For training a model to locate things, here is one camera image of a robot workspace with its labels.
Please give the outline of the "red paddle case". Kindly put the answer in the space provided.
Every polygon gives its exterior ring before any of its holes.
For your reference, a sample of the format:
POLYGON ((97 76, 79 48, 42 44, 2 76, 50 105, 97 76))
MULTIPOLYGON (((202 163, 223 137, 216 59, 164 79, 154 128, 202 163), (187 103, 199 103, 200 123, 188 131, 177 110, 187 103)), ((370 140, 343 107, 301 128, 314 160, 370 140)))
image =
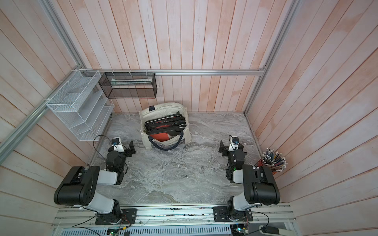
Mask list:
POLYGON ((180 135, 181 132, 186 128, 186 126, 159 126, 158 128, 150 129, 146 133, 148 135, 167 132, 170 135, 180 135))
POLYGON ((151 134, 150 137, 160 142, 165 142, 176 137, 176 135, 170 135, 167 132, 163 132, 163 133, 151 134))
POLYGON ((186 126, 186 120, 184 119, 169 119, 166 121, 160 121, 152 124, 145 125, 146 131, 149 131, 150 129, 158 128, 159 126, 186 126))

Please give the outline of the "cream canvas tote bag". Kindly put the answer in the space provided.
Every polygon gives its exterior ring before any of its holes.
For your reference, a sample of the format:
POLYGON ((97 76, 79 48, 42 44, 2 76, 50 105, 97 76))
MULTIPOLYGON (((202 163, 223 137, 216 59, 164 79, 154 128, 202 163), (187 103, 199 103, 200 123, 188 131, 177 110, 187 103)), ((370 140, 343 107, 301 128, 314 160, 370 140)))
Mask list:
POLYGON ((146 149, 153 147, 169 151, 180 144, 192 142, 188 111, 180 103, 163 103, 139 112, 142 142, 146 149))

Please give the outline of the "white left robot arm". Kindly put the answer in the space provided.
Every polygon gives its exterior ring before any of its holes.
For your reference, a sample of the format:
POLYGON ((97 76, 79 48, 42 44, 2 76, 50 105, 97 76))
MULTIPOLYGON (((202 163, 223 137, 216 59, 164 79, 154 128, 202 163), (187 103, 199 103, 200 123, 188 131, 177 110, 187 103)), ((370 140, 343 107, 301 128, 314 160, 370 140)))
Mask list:
POLYGON ((137 209, 121 208, 116 199, 96 191, 99 185, 120 185, 128 171, 126 159, 136 154, 133 142, 122 145, 120 139, 112 140, 105 158, 106 168, 99 166, 74 166, 67 173, 54 194, 57 205, 81 207, 96 213, 96 224, 135 223, 137 209))

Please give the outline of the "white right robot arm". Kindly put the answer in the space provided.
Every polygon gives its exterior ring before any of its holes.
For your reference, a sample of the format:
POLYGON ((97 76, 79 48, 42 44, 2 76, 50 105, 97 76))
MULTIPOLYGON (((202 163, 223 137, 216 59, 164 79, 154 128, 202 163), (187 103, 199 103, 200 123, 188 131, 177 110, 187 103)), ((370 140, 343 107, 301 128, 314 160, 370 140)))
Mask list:
POLYGON ((232 136, 228 146, 220 142, 219 153, 228 159, 227 179, 231 183, 241 184, 243 192, 230 197, 226 207, 213 208, 216 222, 249 220, 252 218, 251 208, 279 204, 280 192, 271 169, 245 164, 247 153, 238 137, 232 136))

